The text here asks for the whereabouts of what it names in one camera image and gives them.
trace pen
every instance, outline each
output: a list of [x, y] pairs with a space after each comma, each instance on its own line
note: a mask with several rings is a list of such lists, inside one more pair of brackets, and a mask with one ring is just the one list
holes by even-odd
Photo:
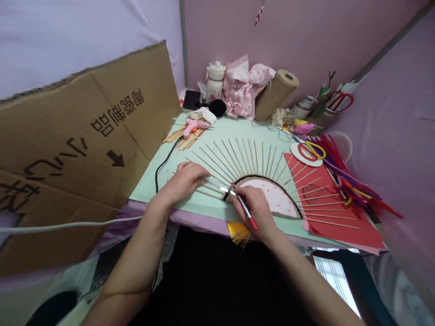
[[[232, 183], [232, 187], [233, 187], [234, 189], [236, 189], [236, 185], [235, 185], [234, 183]], [[241, 197], [240, 195], [236, 195], [236, 196], [237, 196], [239, 202], [241, 203], [241, 205], [242, 205], [242, 207], [243, 207], [243, 210], [245, 211], [245, 215], [246, 215], [246, 217], [248, 218], [250, 224], [252, 225], [253, 229], [254, 229], [255, 231], [257, 231], [257, 230], [258, 230], [258, 226], [257, 226], [257, 224], [255, 223], [253, 217], [251, 216], [251, 214], [250, 214], [248, 208], [246, 207], [245, 202], [243, 201], [243, 199], [242, 199], [242, 197]]]

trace red scissors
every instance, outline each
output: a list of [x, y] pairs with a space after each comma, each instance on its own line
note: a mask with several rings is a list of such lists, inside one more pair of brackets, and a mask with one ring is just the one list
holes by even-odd
[[[348, 94], [348, 93], [343, 93], [342, 91], [335, 91], [331, 93], [331, 96], [329, 97], [329, 99], [332, 99], [332, 97], [334, 96], [334, 94], [338, 94], [338, 96], [331, 102], [331, 104], [328, 106], [328, 109], [330, 109], [331, 111], [334, 112], [343, 112], [344, 110], [346, 110], [348, 107], [350, 107], [353, 104], [353, 95], [352, 94]], [[341, 103], [344, 101], [344, 99], [348, 97], [350, 99], [350, 103], [348, 106], [346, 106], [344, 109], [341, 109], [340, 111], [337, 111], [337, 108], [340, 107]]]

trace pink wall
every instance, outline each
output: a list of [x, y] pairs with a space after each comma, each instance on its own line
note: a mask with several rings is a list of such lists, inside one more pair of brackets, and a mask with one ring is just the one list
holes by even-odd
[[337, 70], [336, 84], [352, 78], [427, 0], [187, 0], [185, 22], [188, 83], [197, 88], [209, 62], [287, 69], [300, 80], [300, 94], [315, 94]]
[[328, 131], [350, 137], [349, 168], [405, 216], [380, 216], [386, 239], [418, 290], [435, 297], [434, 40], [432, 9], [368, 73]]

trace hot glue gun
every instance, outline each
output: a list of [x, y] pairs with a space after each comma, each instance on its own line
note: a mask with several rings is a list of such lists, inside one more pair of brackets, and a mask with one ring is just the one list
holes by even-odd
[[183, 137], [184, 139], [189, 139], [192, 129], [196, 127], [199, 127], [201, 129], [208, 129], [210, 127], [210, 124], [198, 120], [186, 119], [186, 126], [187, 128], [183, 131]]

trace white paper circle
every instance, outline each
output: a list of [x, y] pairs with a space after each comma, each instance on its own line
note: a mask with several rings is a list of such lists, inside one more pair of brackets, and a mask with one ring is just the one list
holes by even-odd
[[311, 162], [309, 160], [307, 160], [306, 158], [304, 158], [300, 153], [299, 153], [299, 148], [298, 148], [299, 143], [294, 143], [290, 146], [290, 151], [291, 153], [298, 159], [300, 160], [302, 163], [305, 163], [309, 166], [312, 166], [314, 168], [319, 167], [320, 165], [323, 164], [323, 160], [322, 159], [318, 159], [317, 161]]

